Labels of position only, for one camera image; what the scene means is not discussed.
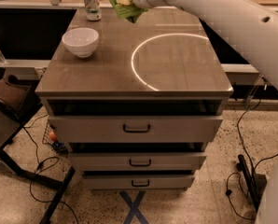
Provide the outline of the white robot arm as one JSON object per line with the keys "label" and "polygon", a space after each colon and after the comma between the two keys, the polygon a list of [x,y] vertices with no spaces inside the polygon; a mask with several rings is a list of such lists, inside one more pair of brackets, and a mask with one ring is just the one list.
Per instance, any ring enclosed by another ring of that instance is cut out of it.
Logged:
{"label": "white robot arm", "polygon": [[177,7],[204,21],[278,90],[278,12],[250,0],[116,0],[140,8]]}

